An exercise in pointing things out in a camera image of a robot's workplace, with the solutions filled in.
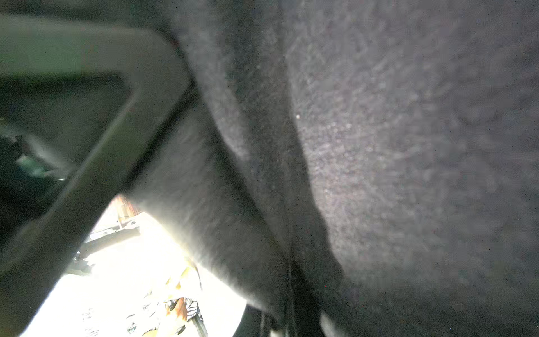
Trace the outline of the teal plastic basket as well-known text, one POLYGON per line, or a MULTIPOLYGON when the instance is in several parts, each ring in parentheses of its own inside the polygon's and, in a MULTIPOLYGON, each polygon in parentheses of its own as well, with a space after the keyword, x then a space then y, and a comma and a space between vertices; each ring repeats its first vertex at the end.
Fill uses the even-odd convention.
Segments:
POLYGON ((188 87, 151 29, 1 15, 1 335, 25 331, 188 87))

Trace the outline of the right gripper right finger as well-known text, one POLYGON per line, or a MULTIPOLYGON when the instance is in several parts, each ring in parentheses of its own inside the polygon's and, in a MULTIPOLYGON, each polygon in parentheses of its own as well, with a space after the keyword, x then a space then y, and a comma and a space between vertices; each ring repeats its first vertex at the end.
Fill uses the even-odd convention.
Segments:
POLYGON ((289 336, 325 337, 317 299, 296 261, 289 261, 289 336))

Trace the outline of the dark grey long pants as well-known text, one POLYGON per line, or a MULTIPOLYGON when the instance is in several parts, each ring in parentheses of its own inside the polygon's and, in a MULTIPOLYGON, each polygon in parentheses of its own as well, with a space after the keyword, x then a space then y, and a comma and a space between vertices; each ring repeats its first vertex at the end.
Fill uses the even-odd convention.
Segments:
POLYGON ((127 189, 283 320, 538 335, 537 1, 158 1, 194 93, 127 189))

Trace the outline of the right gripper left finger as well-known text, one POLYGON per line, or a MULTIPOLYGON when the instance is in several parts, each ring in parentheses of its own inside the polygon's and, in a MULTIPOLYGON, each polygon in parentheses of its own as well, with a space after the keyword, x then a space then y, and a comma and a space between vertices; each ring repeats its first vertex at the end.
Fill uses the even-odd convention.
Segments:
POLYGON ((272 317, 257 308, 247 305, 233 337, 286 337, 287 326, 277 328, 272 317))

